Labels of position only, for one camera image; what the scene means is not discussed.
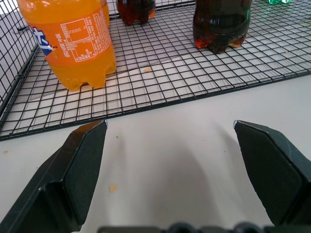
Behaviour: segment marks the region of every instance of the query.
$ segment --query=blue logo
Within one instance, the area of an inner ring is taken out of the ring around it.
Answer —
[[[49,55],[50,52],[52,52],[53,47],[49,44],[49,42],[46,40],[45,35],[43,31],[38,31],[36,27],[34,27],[34,30],[32,31],[34,36],[36,37],[40,48],[42,49],[44,55]]]

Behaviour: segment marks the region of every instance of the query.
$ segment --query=orange liquid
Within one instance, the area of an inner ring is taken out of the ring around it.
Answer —
[[[105,1],[105,3],[102,3],[102,5],[103,5],[103,9],[104,9],[104,15],[105,15],[105,18],[106,18],[106,24],[107,24],[107,27],[109,27],[110,19],[109,19],[109,7],[108,7],[108,4],[107,4],[107,1]]]
[[[106,21],[109,21],[108,5],[101,0],[18,0],[21,14],[28,24],[64,23],[84,18],[85,15],[104,9]],[[68,90],[77,90],[83,83],[94,88],[103,87],[106,74],[116,70],[116,57],[112,44],[95,58],[74,65],[56,65],[49,63],[59,81]]]

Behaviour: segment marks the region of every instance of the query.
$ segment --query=dark brown bottle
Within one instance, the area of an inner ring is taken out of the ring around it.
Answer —
[[[240,46],[247,34],[252,0],[196,0],[193,38],[196,47],[214,53]]]
[[[146,23],[148,19],[155,15],[155,0],[117,0],[117,9],[122,21],[127,25],[132,25],[138,20]]]

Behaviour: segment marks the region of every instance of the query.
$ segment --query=bottle base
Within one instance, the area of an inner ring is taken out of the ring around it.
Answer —
[[[75,67],[68,67],[64,72],[63,67],[51,66],[55,75],[58,77],[60,83],[69,91],[76,91],[84,84],[91,85],[94,89],[105,86],[106,75],[112,74],[116,71],[116,58],[108,67],[100,67],[93,69],[93,72],[86,72],[92,70],[91,67],[76,70]]]
[[[133,25],[134,21],[138,21],[140,24],[147,23],[149,19],[153,18],[155,16],[156,7],[151,9],[151,12],[149,14],[143,14],[143,13],[137,13],[137,14],[124,14],[121,16],[121,19],[123,23],[126,25]]]
[[[220,35],[213,33],[202,33],[193,28],[193,38],[195,46],[199,49],[209,47],[214,53],[225,52],[227,47],[239,47],[244,42],[248,27],[243,33],[238,35]]]

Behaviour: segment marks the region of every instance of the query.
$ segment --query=bottle label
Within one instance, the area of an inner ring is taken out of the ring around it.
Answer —
[[[88,62],[112,44],[102,8],[69,22],[29,26],[47,61],[53,65]]]

